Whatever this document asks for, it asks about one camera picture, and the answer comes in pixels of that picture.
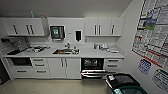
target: upper cabinet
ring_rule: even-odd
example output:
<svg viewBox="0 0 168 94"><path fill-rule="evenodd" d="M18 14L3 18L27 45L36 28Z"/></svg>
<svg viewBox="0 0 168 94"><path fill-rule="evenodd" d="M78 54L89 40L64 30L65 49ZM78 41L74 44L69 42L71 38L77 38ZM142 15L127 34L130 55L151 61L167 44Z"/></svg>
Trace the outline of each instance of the upper cabinet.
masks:
<svg viewBox="0 0 168 94"><path fill-rule="evenodd" d="M45 18L2 18L9 36L45 36L49 34Z"/></svg>
<svg viewBox="0 0 168 94"><path fill-rule="evenodd" d="M121 36L124 18L112 18L112 36Z"/></svg>
<svg viewBox="0 0 168 94"><path fill-rule="evenodd" d="M85 36L121 36L123 18L85 18Z"/></svg>

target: floor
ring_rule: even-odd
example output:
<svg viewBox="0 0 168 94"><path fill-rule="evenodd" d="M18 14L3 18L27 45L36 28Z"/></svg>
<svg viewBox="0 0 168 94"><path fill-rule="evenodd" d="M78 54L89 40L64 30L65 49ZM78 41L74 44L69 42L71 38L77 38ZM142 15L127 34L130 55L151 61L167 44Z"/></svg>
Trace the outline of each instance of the floor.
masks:
<svg viewBox="0 0 168 94"><path fill-rule="evenodd" d="M15 79L0 85L0 94L107 94L105 80Z"/></svg>

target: sink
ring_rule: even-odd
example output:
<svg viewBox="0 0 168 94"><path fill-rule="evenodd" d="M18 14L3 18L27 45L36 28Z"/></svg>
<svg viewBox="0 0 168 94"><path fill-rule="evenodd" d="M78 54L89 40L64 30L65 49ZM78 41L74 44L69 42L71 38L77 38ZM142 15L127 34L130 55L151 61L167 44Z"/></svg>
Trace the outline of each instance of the sink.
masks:
<svg viewBox="0 0 168 94"><path fill-rule="evenodd" d="M57 49L53 54L79 54L79 49Z"/></svg>

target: white countertop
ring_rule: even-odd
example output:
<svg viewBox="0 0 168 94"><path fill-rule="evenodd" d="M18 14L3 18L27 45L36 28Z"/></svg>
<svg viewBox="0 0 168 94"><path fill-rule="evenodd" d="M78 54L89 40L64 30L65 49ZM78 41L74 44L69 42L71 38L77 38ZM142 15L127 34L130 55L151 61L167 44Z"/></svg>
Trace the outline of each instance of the white countertop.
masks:
<svg viewBox="0 0 168 94"><path fill-rule="evenodd" d="M79 54L77 55L52 54L54 51L56 51L56 49L57 48L45 49L39 53L24 51L16 55L4 54L3 57L124 58L124 56L121 55L120 53L111 53L111 52L101 51L99 49L93 49L93 48L81 48L79 50Z"/></svg>

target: bulletin board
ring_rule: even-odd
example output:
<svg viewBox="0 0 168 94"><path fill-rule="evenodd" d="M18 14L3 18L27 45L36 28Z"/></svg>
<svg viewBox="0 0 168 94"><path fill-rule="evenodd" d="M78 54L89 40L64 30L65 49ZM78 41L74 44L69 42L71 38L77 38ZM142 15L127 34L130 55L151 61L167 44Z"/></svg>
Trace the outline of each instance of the bulletin board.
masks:
<svg viewBox="0 0 168 94"><path fill-rule="evenodd" d="M168 71L168 0L144 0L132 51Z"/></svg>

